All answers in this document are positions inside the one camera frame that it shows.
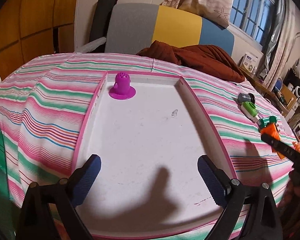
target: purple toy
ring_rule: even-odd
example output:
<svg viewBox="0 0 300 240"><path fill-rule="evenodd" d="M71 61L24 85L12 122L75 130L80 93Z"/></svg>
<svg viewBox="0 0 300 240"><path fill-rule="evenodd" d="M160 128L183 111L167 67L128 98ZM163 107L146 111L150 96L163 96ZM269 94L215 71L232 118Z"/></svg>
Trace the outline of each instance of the purple toy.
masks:
<svg viewBox="0 0 300 240"><path fill-rule="evenodd" d="M125 72L119 72L115 76L114 86L110 89L109 95L114 99L124 100L132 98L136 90L130 86L130 76Z"/></svg>

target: striped bedsheet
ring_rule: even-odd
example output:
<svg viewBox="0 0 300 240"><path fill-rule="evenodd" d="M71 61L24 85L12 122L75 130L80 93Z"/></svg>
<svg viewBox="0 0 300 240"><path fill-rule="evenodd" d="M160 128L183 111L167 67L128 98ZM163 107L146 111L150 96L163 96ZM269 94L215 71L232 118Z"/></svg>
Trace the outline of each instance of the striped bedsheet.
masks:
<svg viewBox="0 0 300 240"><path fill-rule="evenodd" d="M237 177L245 184L270 184L282 198L292 163L281 160L260 140L257 125L246 118L235 98L253 93L257 110L278 118L283 142L296 140L280 113L249 82L222 81L175 64L122 54L57 54L35 58L0 84L0 129L5 142L11 200L21 207L29 183L56 183L69 177L74 148L87 108L104 71L137 70L178 74L206 109L228 151ZM234 235L240 230L243 210ZM203 239L214 223L170 238Z"/></svg>

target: headboard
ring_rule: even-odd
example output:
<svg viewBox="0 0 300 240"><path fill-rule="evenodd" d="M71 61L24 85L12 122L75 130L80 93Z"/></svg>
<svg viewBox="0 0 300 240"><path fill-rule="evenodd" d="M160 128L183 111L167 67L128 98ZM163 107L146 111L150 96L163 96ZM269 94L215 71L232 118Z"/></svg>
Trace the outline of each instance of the headboard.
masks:
<svg viewBox="0 0 300 240"><path fill-rule="evenodd" d="M105 52L136 54L155 40L175 47L212 44L230 56L234 36L198 15L146 3L116 4L106 36Z"/></svg>

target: cabinet door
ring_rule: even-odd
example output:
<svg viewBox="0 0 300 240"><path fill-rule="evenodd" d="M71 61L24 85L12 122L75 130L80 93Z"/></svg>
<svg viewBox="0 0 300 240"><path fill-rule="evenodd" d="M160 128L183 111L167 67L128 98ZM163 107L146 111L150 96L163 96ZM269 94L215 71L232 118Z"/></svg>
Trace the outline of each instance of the cabinet door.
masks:
<svg viewBox="0 0 300 240"><path fill-rule="evenodd" d="M7 0L0 9L0 49L19 39L21 0Z"/></svg>
<svg viewBox="0 0 300 240"><path fill-rule="evenodd" d="M53 54L52 29L22 39L21 45L25 63L38 56Z"/></svg>
<svg viewBox="0 0 300 240"><path fill-rule="evenodd" d="M52 27L54 0L21 0L21 38Z"/></svg>
<svg viewBox="0 0 300 240"><path fill-rule="evenodd" d="M20 43L16 43L0 52L0 77L4 80L13 71L23 65Z"/></svg>
<svg viewBox="0 0 300 240"><path fill-rule="evenodd" d="M55 0L53 26L74 22L75 5L77 0Z"/></svg>
<svg viewBox="0 0 300 240"><path fill-rule="evenodd" d="M74 25L66 25L58 28L59 52L74 52Z"/></svg>

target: blue gripper pad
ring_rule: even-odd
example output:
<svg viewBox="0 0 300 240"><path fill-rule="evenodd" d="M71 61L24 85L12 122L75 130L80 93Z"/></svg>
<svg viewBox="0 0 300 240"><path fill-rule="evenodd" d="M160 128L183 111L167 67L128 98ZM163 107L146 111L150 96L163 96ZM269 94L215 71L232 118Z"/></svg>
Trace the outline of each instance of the blue gripper pad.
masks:
<svg viewBox="0 0 300 240"><path fill-rule="evenodd" d="M226 196L231 190L228 176L223 170L217 169L207 155L202 155L198 159L198 171L215 203L225 208L227 205Z"/></svg>
<svg viewBox="0 0 300 240"><path fill-rule="evenodd" d="M72 173L66 185L66 192L73 207L83 203L100 169L101 159L93 154L81 168Z"/></svg>

